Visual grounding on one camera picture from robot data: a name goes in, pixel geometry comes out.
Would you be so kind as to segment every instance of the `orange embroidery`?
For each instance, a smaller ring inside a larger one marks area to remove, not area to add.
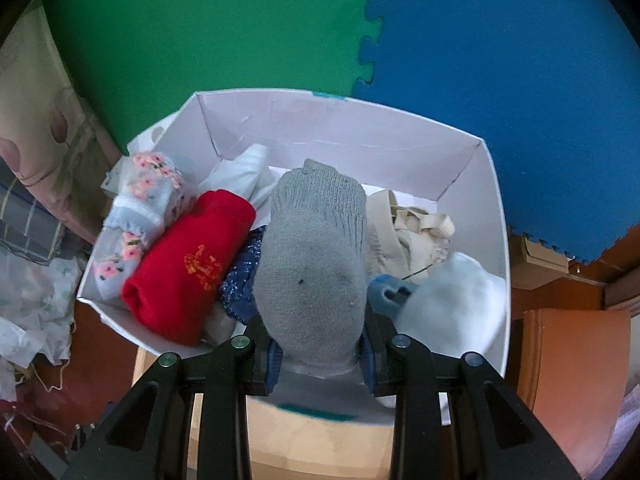
[[[222,273],[222,265],[210,254],[203,256],[204,249],[204,245],[200,245],[195,254],[185,254],[184,267],[189,274],[196,274],[204,290],[213,290]]]

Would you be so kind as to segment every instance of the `bolt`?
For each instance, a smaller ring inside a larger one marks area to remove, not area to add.
[[[247,348],[251,340],[245,335],[237,335],[235,338],[231,340],[231,346],[233,348]]]
[[[411,339],[407,335],[397,334],[393,336],[391,342],[398,348],[407,348],[411,344]]]
[[[158,358],[158,362],[160,363],[161,367],[168,368],[178,362],[178,356],[173,352],[167,352],[166,354],[162,354]]]
[[[465,355],[465,361],[469,366],[480,366],[482,364],[482,356],[475,352],[469,352]]]

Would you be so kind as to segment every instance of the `brown leather stool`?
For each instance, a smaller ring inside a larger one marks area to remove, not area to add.
[[[518,395],[582,476],[602,460],[625,392],[627,311],[524,315]]]

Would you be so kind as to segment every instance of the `dark blue sparkly fabric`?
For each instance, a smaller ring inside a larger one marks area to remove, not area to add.
[[[262,236],[266,226],[249,232],[246,242],[220,286],[220,303],[230,317],[247,324],[253,316],[258,316],[255,306],[254,277],[260,262]]]

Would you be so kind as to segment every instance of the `red cloth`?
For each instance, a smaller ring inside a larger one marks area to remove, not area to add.
[[[244,198],[223,189],[203,194],[124,283],[122,297],[136,319],[171,341],[195,345],[254,220]]]

